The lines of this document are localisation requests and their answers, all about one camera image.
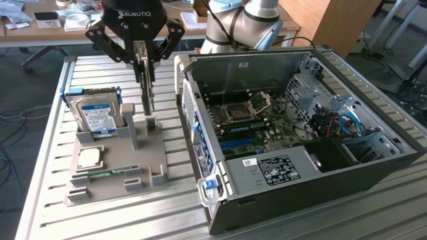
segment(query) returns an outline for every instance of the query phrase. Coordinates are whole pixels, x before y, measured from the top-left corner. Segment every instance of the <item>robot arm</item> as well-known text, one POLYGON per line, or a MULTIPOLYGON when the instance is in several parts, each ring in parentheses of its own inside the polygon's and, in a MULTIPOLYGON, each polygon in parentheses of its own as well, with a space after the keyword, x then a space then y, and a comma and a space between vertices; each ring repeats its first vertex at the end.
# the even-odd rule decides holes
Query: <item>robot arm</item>
MULTIPOLYGON (((273 46, 283 26, 278 0, 251 0, 245 6, 242 0, 211 0, 209 6, 237 42, 261 51, 273 46)), ((233 50, 229 36, 209 11, 201 53, 229 53, 233 50)))
POLYGON ((151 115, 155 63, 170 57, 185 35, 185 27, 178 19, 169 18, 162 0, 102 0, 102 4, 101 20, 90 24, 86 36, 115 62, 133 65, 145 114, 151 115), (165 25, 169 36, 155 45, 154 39, 165 25), (125 49, 106 34, 106 26, 125 41, 125 49))

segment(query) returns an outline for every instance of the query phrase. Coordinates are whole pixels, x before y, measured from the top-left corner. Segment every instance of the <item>wooden cabinet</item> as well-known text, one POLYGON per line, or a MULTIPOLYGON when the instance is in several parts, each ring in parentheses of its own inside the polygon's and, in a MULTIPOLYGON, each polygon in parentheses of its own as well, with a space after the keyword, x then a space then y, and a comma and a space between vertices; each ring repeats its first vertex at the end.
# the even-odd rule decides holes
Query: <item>wooden cabinet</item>
MULTIPOLYGON (((302 27, 297 36, 329 45, 346 57, 381 0, 279 0, 279 4, 302 27)), ((294 41, 294 46, 309 45, 303 39, 294 41)))

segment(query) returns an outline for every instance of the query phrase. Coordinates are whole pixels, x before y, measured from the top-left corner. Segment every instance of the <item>barcode sticker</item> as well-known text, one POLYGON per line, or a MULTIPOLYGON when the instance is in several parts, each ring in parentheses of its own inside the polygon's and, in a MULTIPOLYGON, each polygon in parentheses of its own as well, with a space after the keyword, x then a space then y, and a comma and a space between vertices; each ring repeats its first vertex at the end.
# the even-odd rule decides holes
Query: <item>barcode sticker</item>
POLYGON ((257 165, 257 164, 258 164, 257 158, 245 159, 245 160, 242 160, 242 161, 243 161, 243 165, 245 165, 246 167, 249 167, 249 166, 253 166, 253 165, 257 165))

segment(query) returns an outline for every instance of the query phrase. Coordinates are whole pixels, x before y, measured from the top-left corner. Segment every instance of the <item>slotted aluminum surface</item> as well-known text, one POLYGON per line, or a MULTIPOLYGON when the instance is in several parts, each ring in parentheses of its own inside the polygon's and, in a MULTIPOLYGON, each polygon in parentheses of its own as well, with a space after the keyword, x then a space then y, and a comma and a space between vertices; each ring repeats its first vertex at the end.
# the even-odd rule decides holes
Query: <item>slotted aluminum surface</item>
MULTIPOLYGON (((401 109, 397 110, 391 100, 337 56, 327 53, 326 57, 426 147, 426 129, 401 109)), ((59 103, 51 112, 53 132, 47 130, 44 135, 16 239, 403 240, 427 235, 427 157, 423 156, 369 191, 210 236, 175 103, 174 55, 170 59, 162 61, 162 67, 157 69, 154 115, 165 127, 171 187, 145 195, 66 207, 63 199, 78 125, 65 104, 59 103)), ((137 103, 135 119, 145 118, 139 84, 123 63, 115 63, 107 56, 86 56, 66 64, 70 67, 67 72, 65 67, 62 74, 66 87, 70 84, 83 88, 119 85, 123 101, 137 103)), ((331 76, 327 75, 325 81, 338 94, 346 93, 331 76)))

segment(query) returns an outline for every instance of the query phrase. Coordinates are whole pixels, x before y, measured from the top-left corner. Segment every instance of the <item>robotiq logo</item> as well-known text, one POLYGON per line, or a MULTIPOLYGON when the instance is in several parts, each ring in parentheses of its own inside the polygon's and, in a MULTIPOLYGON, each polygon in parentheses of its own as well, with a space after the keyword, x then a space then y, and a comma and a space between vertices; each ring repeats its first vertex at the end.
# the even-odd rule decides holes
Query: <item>robotiq logo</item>
POLYGON ((123 12, 119 11, 119 19, 123 17, 151 17, 153 13, 150 11, 139 11, 139 12, 123 12))

